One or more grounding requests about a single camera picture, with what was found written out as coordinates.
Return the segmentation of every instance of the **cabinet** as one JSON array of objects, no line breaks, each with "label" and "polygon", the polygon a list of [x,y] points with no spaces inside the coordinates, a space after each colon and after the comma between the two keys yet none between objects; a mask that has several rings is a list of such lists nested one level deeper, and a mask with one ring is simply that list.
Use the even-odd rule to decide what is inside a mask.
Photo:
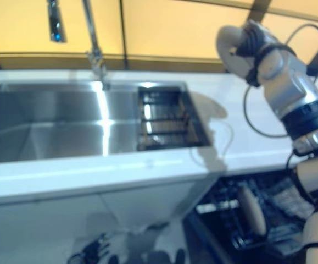
[{"label": "cabinet", "polygon": [[148,186],[103,194],[123,228],[138,229],[180,218],[212,186],[216,178]]},{"label": "cabinet", "polygon": [[0,263],[59,264],[117,222],[99,195],[0,205]]}]

